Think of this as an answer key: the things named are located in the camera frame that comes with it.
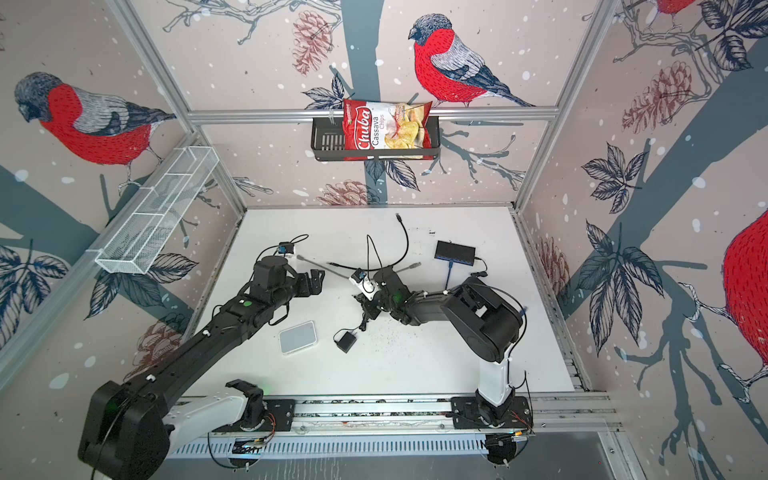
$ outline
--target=black basket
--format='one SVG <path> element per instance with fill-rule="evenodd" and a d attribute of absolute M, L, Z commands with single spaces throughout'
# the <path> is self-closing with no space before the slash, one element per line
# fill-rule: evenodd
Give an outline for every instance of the black basket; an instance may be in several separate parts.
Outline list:
<path fill-rule="evenodd" d="M 430 156 L 433 160 L 440 158 L 440 128 L 437 117 L 427 118 L 425 126 L 429 134 L 429 140 L 433 148 L 403 148 L 389 149 L 376 148 L 371 150 L 344 150 L 344 129 L 342 120 L 336 119 L 336 123 L 326 117 L 312 119 L 312 150 L 315 152 L 315 160 L 318 161 L 343 161 L 346 157 L 360 157 L 359 160 L 414 160 L 423 161 L 428 158 L 402 158 L 416 155 Z"/>

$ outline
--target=chip bag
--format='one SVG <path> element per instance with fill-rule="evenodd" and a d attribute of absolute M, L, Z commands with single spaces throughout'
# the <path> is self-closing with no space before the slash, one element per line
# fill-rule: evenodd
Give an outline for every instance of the chip bag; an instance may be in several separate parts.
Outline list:
<path fill-rule="evenodd" d="M 344 100 L 344 139 L 347 150 L 432 148 L 425 126 L 432 102 L 387 104 L 376 101 Z M 398 155 L 381 158 L 431 160 L 432 155 Z M 365 160 L 346 157 L 344 160 Z"/>

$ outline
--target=white table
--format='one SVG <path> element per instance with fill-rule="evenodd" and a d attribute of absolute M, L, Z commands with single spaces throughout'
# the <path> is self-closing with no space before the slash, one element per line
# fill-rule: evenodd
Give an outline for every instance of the white table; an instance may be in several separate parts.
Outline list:
<path fill-rule="evenodd" d="M 297 253 L 318 263 L 336 261 L 365 267 L 367 233 L 376 242 L 385 265 L 397 260 L 405 249 L 405 237 L 395 213 L 402 216 L 410 236 L 408 255 L 397 267 L 422 263 L 400 273 L 403 283 L 411 290 L 443 289 L 448 263 L 434 258 L 437 240 L 477 247 L 477 257 L 488 263 L 488 276 L 483 281 L 506 290 L 528 307 L 530 324 L 514 351 L 511 381 L 519 382 L 527 370 L 531 392 L 572 392 L 571 378 L 505 207 L 249 210 L 197 331 L 210 320 L 213 306 L 237 294 L 261 250 L 302 233 L 310 238 L 297 245 Z M 372 249 L 371 257 L 372 268 L 374 262 L 378 266 Z M 296 259 L 291 265 L 300 272 L 317 268 Z M 473 267 L 455 264 L 449 286 L 479 270 L 479 261 Z M 226 354 L 187 390 L 187 395 L 209 395 L 234 379 L 256 383 L 266 395 L 284 396 L 475 391 L 478 357 L 450 322 L 404 326 L 382 313 L 369 322 L 367 331 L 356 334 L 357 342 L 348 353 L 342 352 L 332 337 L 341 328 L 359 325 L 362 310 L 353 299 L 357 293 L 347 279 L 327 273 L 322 294 L 294 299 L 286 320 L 275 327 L 263 327 Z M 278 309 L 275 318 L 283 313 L 284 309 Z M 283 355 L 279 332 L 308 320 L 315 322 L 318 343 Z"/>

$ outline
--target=bird beak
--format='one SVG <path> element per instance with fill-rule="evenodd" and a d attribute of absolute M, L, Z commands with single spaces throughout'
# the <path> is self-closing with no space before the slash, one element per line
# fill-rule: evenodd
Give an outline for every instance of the bird beak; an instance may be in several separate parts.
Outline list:
<path fill-rule="evenodd" d="M 18 111 L 22 114 L 22 117 L 24 117 L 27 123 L 29 123 L 29 121 L 32 119 L 32 116 L 29 113 L 29 107 L 26 105 L 19 105 Z"/>

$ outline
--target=perforated metal strip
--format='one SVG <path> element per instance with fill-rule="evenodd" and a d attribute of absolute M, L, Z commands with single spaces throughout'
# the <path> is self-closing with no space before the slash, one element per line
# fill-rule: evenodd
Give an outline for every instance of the perforated metal strip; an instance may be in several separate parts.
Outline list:
<path fill-rule="evenodd" d="M 229 458 L 325 458 L 340 456 L 387 455 L 467 455 L 488 453 L 485 435 L 475 433 L 439 435 L 354 435 L 317 437 L 275 437 L 258 453 L 235 455 L 236 440 L 247 437 L 210 439 L 215 457 Z M 168 458 L 208 457 L 206 438 L 186 444 L 168 455 Z"/>

